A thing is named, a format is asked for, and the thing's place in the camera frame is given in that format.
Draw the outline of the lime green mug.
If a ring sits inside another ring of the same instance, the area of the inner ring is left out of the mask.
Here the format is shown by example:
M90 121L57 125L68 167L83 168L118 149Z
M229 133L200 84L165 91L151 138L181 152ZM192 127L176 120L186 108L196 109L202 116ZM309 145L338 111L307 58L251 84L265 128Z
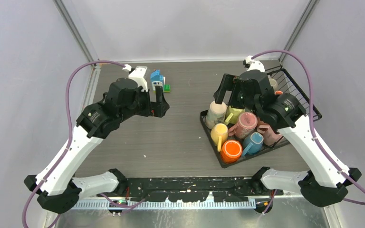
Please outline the lime green mug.
M233 108L232 106L228 106L224 124L225 125L235 124L237 122L239 115L244 112L245 112L244 109Z

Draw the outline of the cream patterned mug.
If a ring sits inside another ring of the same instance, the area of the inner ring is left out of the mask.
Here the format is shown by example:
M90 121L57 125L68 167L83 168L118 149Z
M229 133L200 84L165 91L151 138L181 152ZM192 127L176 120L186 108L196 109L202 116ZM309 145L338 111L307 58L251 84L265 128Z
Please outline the cream patterned mug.
M212 101L205 119L207 128L212 129L216 124L224 123L226 112L227 105L224 102L217 104Z

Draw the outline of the yellow mug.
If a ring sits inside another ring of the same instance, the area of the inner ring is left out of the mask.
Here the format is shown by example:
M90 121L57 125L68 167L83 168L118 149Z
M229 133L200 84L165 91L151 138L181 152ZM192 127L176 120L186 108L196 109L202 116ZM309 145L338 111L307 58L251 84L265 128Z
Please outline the yellow mug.
M211 140L216 146L217 152L220 152L223 144L227 141L229 129L223 123L216 124L211 130Z

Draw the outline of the orange mug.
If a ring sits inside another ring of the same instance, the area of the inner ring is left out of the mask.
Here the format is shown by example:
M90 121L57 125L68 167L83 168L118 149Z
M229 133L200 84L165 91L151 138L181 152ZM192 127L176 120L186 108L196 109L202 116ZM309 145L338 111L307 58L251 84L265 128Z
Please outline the orange mug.
M221 148L221 159L224 163L236 162L242 156L243 148L237 140L227 140Z

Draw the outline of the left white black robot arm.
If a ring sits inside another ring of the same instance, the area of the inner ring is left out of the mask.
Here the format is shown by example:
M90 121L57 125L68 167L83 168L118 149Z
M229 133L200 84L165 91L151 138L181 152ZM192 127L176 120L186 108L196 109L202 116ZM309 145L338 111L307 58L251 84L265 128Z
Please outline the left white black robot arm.
M76 120L71 139L67 140L54 160L38 175L29 175L24 183L36 190L39 205L48 211L63 214L84 198L100 193L123 196L127 178L118 169L109 169L96 176L75 178L85 158L120 124L132 116L163 117L170 108L163 88L155 86L156 101L150 93L129 78L119 78L109 86L99 102L88 105Z

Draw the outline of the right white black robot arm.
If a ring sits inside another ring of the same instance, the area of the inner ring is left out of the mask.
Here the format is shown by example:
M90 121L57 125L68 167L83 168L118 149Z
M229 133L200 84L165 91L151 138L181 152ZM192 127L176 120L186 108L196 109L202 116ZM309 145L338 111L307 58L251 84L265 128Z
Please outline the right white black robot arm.
M302 194L311 204L325 207L344 201L347 187L356 185L361 177L358 168L341 163L313 127L313 118L292 94L275 94L268 75L249 70L239 76L224 74L214 93L221 104L225 93L231 92L233 108L249 109L275 133L281 134L307 163L308 171L278 171L260 168L252 176L252 188L259 195L269 190L285 190Z

